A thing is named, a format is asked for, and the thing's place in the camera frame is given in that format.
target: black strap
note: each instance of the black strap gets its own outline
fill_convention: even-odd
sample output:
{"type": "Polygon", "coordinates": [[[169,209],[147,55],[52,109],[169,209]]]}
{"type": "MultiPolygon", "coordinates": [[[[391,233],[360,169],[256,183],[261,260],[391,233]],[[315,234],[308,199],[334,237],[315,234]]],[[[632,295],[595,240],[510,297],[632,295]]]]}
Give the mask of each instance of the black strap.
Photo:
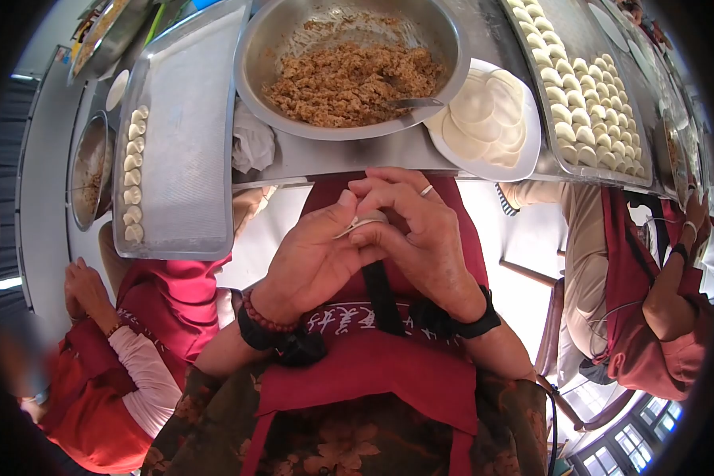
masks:
{"type": "Polygon", "coordinates": [[[373,305],[377,327],[388,334],[404,337],[402,316],[389,286],[384,262],[376,261],[362,267],[362,278],[365,280],[365,287],[368,289],[368,296],[373,305]]]}

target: beige pants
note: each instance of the beige pants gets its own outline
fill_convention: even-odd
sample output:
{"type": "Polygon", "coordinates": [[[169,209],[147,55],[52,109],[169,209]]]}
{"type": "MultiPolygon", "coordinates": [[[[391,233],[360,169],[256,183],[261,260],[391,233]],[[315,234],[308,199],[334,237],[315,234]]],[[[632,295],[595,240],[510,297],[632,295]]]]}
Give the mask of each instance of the beige pants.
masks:
{"type": "Polygon", "coordinates": [[[559,203],[569,227],[566,243],[566,293],[563,318],[576,347],[587,357],[606,345],[605,280],[608,245],[599,186],[525,180],[500,184],[513,208],[559,203]]]}

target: bowl of filling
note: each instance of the bowl of filling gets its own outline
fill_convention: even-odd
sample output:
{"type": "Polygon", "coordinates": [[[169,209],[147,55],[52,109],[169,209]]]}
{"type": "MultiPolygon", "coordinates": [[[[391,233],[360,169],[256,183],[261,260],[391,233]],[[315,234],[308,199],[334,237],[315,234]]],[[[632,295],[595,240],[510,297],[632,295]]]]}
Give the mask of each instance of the bowl of filling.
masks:
{"type": "Polygon", "coordinates": [[[318,140],[379,137],[414,126],[465,82],[465,33],[442,0],[274,0],[238,42],[234,80],[271,127],[318,140]]]}

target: metal tray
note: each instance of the metal tray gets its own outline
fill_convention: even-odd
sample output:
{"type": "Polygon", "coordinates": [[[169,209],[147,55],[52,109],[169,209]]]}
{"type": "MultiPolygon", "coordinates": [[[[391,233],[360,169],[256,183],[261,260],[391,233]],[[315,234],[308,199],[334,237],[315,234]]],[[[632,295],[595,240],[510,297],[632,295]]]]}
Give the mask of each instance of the metal tray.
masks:
{"type": "MultiPolygon", "coordinates": [[[[537,102],[537,106],[541,109],[543,119],[545,121],[544,132],[547,140],[547,146],[552,151],[556,160],[558,160],[562,169],[569,174],[597,181],[599,183],[629,184],[643,187],[651,186],[653,183],[653,161],[651,160],[650,147],[645,133],[639,133],[639,131],[640,147],[643,149],[640,164],[645,167],[647,172],[647,177],[645,178],[633,177],[621,172],[601,168],[572,165],[563,160],[563,157],[558,152],[559,148],[555,128],[552,127],[553,114],[550,109],[550,100],[547,98],[547,92],[545,91],[541,75],[537,69],[537,62],[532,56],[532,48],[526,41],[526,35],[523,34],[521,27],[518,25],[518,20],[513,14],[512,7],[507,3],[507,0],[501,0],[501,3],[503,4],[506,16],[511,21],[511,24],[517,33],[516,37],[522,47],[529,70],[534,77],[534,83],[537,84],[535,90],[540,98],[537,102]]],[[[621,64],[614,48],[610,46],[609,38],[607,38],[597,19],[595,19],[595,16],[590,12],[589,7],[584,1],[541,0],[540,6],[542,6],[542,9],[545,12],[545,17],[553,24],[553,28],[555,29],[557,35],[560,36],[561,41],[566,45],[566,54],[571,59],[580,57],[590,63],[594,56],[600,56],[602,53],[607,52],[611,58],[613,58],[615,65],[621,64]]],[[[629,84],[627,76],[624,74],[624,68],[618,67],[617,70],[621,81],[623,81],[624,84],[629,84]]],[[[638,122],[638,130],[640,130],[642,120],[639,119],[642,119],[642,116],[640,115],[640,111],[637,107],[637,101],[629,88],[626,88],[625,90],[629,98],[629,104],[634,113],[635,121],[638,122]]]]}
{"type": "Polygon", "coordinates": [[[113,233],[120,256],[217,261],[234,240],[232,65],[250,0],[224,0],[149,43],[122,102],[114,160],[113,233]],[[142,243],[124,240],[124,159],[132,111],[150,109],[140,167],[142,243]]]}

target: hand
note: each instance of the hand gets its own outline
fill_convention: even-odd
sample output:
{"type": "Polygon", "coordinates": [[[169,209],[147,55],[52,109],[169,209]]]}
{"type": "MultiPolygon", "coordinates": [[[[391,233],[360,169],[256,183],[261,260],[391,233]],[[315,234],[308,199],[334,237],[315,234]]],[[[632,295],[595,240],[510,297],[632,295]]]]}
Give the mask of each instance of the hand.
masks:
{"type": "Polygon", "coordinates": [[[66,271],[67,276],[71,275],[67,278],[68,291],[104,334],[108,334],[119,323],[119,316],[111,305],[100,274],[94,268],[87,267],[81,257],[77,258],[76,263],[70,263],[66,271]]]}
{"type": "Polygon", "coordinates": [[[465,267],[455,211],[436,190],[420,196],[428,180],[418,171],[380,167],[365,173],[368,178],[349,183],[357,196],[364,197],[357,214],[393,209],[407,221],[409,233],[385,223],[370,223],[349,234],[352,243],[378,246],[417,290],[453,319],[474,322],[481,318],[486,298],[465,267]]]}
{"type": "Polygon", "coordinates": [[[293,324],[336,294],[363,266],[384,258],[376,247],[357,248],[343,232],[356,216],[357,197],[344,190],[338,203],[302,216],[280,243],[251,304],[267,320],[293,324]]]}

